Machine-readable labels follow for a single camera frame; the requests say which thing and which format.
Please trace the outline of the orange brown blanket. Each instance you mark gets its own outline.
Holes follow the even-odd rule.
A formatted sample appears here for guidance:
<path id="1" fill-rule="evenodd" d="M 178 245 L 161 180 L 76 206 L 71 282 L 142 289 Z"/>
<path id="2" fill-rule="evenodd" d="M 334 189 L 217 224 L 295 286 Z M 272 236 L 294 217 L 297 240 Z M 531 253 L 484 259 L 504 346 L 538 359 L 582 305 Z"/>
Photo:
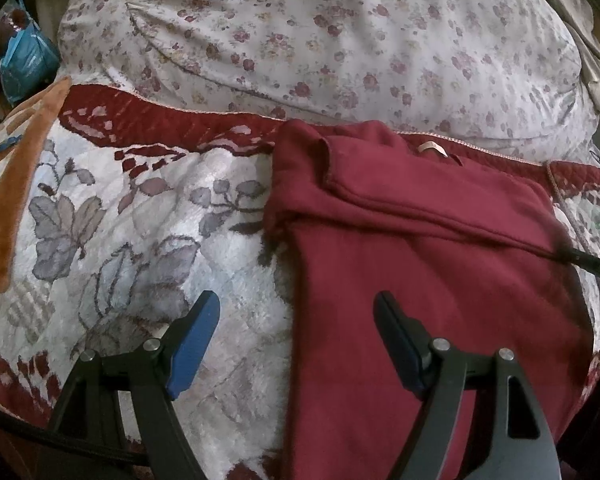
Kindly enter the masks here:
<path id="1" fill-rule="evenodd" d="M 18 105 L 0 127 L 8 134 L 22 133 L 20 141 L 0 156 L 7 162 L 0 177 L 0 294 L 12 276 L 17 233 L 36 165 L 71 86 L 69 77 L 59 79 Z"/>

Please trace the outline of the red and white plush blanket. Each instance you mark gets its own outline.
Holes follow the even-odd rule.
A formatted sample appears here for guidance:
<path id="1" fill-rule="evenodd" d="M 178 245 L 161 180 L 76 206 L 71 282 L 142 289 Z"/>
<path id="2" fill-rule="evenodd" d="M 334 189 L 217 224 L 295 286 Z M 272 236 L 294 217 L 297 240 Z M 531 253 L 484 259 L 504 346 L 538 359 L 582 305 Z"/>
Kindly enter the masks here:
<path id="1" fill-rule="evenodd" d="M 0 294 L 0 479 L 49 479 L 44 458 L 68 446 L 47 426 L 83 351 L 116 356 L 160 338 L 206 290 L 219 297 L 220 319 L 192 385 L 173 401 L 184 436 L 204 479 L 289 479 L 298 264 L 265 232 L 264 213 L 276 138 L 293 120 L 71 86 Z M 465 156 L 545 188 L 568 236 L 557 259 L 577 272 L 593 334 L 580 408 L 552 436 L 560 472 L 568 464 L 600 479 L 600 278 L 560 256 L 576 248 L 600 258 L 600 169 L 387 128 L 420 152 Z M 0 130 L 0 156 L 21 137 Z"/>

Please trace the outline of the floral white duvet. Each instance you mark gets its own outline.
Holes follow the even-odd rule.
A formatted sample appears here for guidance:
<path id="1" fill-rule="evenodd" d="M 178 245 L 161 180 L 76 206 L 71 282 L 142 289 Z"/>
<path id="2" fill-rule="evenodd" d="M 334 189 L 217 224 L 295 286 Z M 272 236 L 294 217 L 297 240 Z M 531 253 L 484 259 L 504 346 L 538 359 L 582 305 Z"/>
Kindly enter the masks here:
<path id="1" fill-rule="evenodd" d="M 189 110 L 379 120 L 577 159 L 600 121 L 544 0 L 72 0 L 62 69 Z"/>

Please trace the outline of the dark red sweatshirt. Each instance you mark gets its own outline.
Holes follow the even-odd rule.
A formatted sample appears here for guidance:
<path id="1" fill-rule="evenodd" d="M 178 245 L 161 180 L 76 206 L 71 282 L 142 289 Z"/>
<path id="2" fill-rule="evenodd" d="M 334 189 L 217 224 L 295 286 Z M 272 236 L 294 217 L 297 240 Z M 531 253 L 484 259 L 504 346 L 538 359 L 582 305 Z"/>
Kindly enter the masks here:
<path id="1" fill-rule="evenodd" d="M 289 479 L 383 479 L 419 408 L 373 320 L 390 292 L 464 351 L 512 349 L 554 437 L 581 404 L 593 334 L 545 188 L 420 152 L 379 122 L 282 125 L 264 228 L 294 253 Z"/>

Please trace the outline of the blue plastic bag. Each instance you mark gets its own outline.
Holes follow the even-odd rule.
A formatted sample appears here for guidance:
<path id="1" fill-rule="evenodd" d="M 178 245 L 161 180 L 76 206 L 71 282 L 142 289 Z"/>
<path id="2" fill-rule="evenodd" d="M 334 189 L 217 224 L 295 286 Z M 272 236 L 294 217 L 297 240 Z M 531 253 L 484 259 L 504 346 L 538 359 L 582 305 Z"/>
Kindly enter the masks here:
<path id="1" fill-rule="evenodd" d="M 6 100 L 16 105 L 55 76 L 60 55 L 26 10 L 15 8 L 9 21 L 15 26 L 15 35 L 0 59 L 0 78 Z"/>

